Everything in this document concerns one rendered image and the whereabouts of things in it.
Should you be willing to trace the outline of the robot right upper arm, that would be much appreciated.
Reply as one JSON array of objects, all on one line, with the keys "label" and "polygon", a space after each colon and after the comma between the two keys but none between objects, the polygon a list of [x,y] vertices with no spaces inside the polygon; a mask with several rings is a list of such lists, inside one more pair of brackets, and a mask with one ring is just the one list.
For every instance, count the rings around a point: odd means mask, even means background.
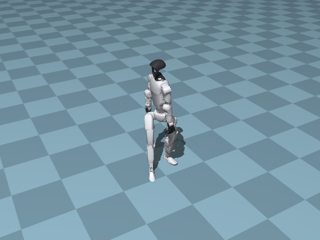
[{"label": "robot right upper arm", "polygon": [[145,94],[145,96],[147,98],[150,98],[152,96],[151,89],[150,89],[150,79],[151,79],[152,76],[153,76],[153,74],[149,74],[148,77],[147,77],[148,78],[148,84],[147,84],[148,89],[146,89],[144,91],[144,94]]}]

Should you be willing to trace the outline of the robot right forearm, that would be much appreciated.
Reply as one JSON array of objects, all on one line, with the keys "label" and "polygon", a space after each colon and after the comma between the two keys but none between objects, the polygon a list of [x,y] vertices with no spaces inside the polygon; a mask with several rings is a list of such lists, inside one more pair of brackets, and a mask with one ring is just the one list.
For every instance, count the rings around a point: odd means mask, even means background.
[{"label": "robot right forearm", "polygon": [[152,97],[146,97],[145,96],[145,108],[148,108],[148,111],[152,109]]}]

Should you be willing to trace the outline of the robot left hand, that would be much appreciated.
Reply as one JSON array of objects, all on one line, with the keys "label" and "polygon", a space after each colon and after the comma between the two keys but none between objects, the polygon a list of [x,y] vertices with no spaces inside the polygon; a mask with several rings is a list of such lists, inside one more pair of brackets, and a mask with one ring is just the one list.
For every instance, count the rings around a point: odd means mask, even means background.
[{"label": "robot left hand", "polygon": [[167,123],[167,127],[168,127],[168,129],[167,129],[167,131],[165,133],[171,134],[171,133],[175,132],[175,127],[174,126],[170,126],[169,127],[169,124]]}]

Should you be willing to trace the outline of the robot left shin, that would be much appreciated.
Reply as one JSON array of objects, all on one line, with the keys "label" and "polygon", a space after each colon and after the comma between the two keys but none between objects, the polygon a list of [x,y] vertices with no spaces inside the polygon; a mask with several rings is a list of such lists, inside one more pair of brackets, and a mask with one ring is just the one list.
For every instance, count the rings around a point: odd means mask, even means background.
[{"label": "robot left shin", "polygon": [[169,158],[169,157],[171,156],[171,153],[172,153],[172,151],[173,151],[173,149],[174,149],[174,145],[175,145],[175,143],[173,143],[172,145],[169,145],[169,146],[166,146],[166,145],[164,144],[165,157],[166,157],[166,158]]}]

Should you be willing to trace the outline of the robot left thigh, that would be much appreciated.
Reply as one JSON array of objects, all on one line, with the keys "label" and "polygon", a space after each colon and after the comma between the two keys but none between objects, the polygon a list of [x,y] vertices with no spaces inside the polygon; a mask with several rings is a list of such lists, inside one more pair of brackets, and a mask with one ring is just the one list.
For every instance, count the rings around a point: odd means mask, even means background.
[{"label": "robot left thigh", "polygon": [[[178,130],[177,130],[177,127],[176,127],[177,118],[175,116],[172,116],[172,119],[173,119],[173,126],[175,128],[175,131],[173,131],[173,133],[171,132],[171,134],[167,134],[168,136],[164,138],[163,141],[164,141],[166,146],[172,145],[176,141],[177,136],[178,136]],[[166,121],[166,130],[168,130],[167,121]]]}]

